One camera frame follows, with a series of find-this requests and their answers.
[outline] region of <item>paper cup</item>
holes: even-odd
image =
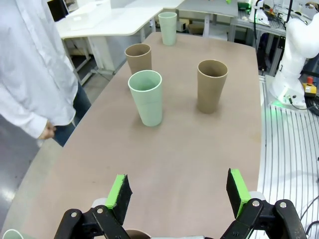
[[[34,239],[24,233],[20,233],[15,229],[9,229],[6,231],[2,239]]]
[[[131,239],[150,239],[151,238],[150,235],[139,230],[128,229],[125,231],[130,236]]]
[[[197,67],[197,108],[211,114],[218,102],[228,74],[227,66],[216,60],[206,60]]]
[[[125,50],[131,73],[152,69],[151,47],[146,44],[135,44]]]
[[[140,71],[129,79],[129,87],[146,126],[156,126],[162,120],[161,75],[156,71]]]
[[[159,14],[159,24],[163,44],[173,46],[176,43],[177,14],[175,12],[162,12]]]

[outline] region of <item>tabletop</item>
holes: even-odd
[[[163,77],[162,123],[143,125],[125,63],[66,143],[22,232],[53,238],[66,210],[86,212],[95,199],[107,197],[117,174],[126,173],[133,191],[126,229],[220,238],[234,220],[228,168],[239,168],[248,189],[257,190],[262,129],[255,49],[184,34],[174,47],[164,46],[157,32],[145,43],[153,70]],[[229,70],[211,115],[196,109],[197,65],[206,59]]]
[[[154,7],[159,6],[166,9],[175,9],[184,0],[135,0],[134,2],[126,5],[126,7]]]
[[[237,0],[231,0],[230,4],[228,4],[226,0],[185,0],[177,7],[177,9],[229,17],[238,16]]]
[[[71,30],[71,19],[63,18],[56,23],[62,39],[87,36],[129,36],[138,32],[147,22],[162,11],[162,7],[133,7],[112,9],[93,28]]]
[[[231,20],[232,25],[254,28],[254,23],[248,20],[249,14],[246,11],[238,11],[238,17]],[[278,36],[286,36],[286,30],[281,22],[277,20],[269,20],[270,26],[256,24],[256,30],[271,33]]]

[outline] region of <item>light green cup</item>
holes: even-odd
[[[139,71],[129,79],[129,87],[146,126],[156,126],[162,120],[161,75],[156,71]]]
[[[34,239],[24,233],[20,233],[15,229],[9,229],[3,235],[2,239]]]
[[[173,46],[176,43],[177,14],[175,12],[162,12],[159,14],[159,25],[163,44]]]

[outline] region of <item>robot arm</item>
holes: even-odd
[[[283,105],[306,108],[305,92],[299,77],[306,59],[319,53],[318,30],[319,13],[309,25],[299,19],[291,19],[287,23],[285,51],[269,89]]]
[[[319,13],[309,25],[299,19],[287,23],[287,36],[295,49],[305,58],[314,58],[319,53]]]

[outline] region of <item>white shirt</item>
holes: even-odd
[[[78,90],[46,0],[0,0],[0,114],[38,138],[67,125]]]

